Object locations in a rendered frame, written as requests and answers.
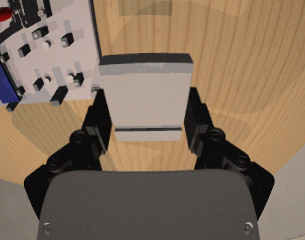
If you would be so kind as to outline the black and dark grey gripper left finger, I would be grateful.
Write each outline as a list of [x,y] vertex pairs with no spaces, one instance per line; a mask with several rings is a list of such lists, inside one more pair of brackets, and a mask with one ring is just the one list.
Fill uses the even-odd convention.
[[98,89],[93,105],[88,107],[82,128],[74,131],[68,144],[52,154],[45,165],[41,165],[24,180],[24,188],[38,220],[53,178],[68,171],[102,171],[99,157],[108,150],[111,128],[104,89]]

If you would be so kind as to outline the blue flat plate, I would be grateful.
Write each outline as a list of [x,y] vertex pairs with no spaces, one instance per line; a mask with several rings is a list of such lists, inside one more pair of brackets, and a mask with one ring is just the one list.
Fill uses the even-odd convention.
[[0,60],[0,100],[4,103],[20,102],[22,96],[17,94],[17,86],[6,66]]

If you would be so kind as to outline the grey fixture plate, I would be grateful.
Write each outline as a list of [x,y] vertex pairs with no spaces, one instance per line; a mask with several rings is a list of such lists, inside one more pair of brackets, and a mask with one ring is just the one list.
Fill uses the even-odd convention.
[[[99,73],[102,59],[94,2],[93,0],[49,0],[52,16],[39,21],[27,29],[12,34],[0,44],[1,54],[7,52],[10,59],[5,63],[16,86],[23,86],[25,93],[18,104],[50,102],[59,86],[67,86],[63,101],[95,99],[91,95],[93,87],[103,89]],[[32,32],[40,27],[48,27],[49,33],[33,40]],[[74,42],[63,48],[61,37],[72,33]],[[44,49],[42,44],[49,40],[51,46]],[[29,44],[31,52],[20,58],[18,49]],[[83,73],[81,87],[67,76]],[[49,84],[35,91],[33,84],[38,78],[49,76]]]

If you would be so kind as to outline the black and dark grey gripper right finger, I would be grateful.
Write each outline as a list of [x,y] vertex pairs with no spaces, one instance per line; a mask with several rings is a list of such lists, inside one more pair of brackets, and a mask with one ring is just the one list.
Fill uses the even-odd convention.
[[274,176],[251,162],[244,151],[226,140],[223,130],[214,127],[196,87],[190,87],[184,127],[188,149],[197,155],[194,169],[227,169],[240,174],[249,187],[258,222],[274,186]]

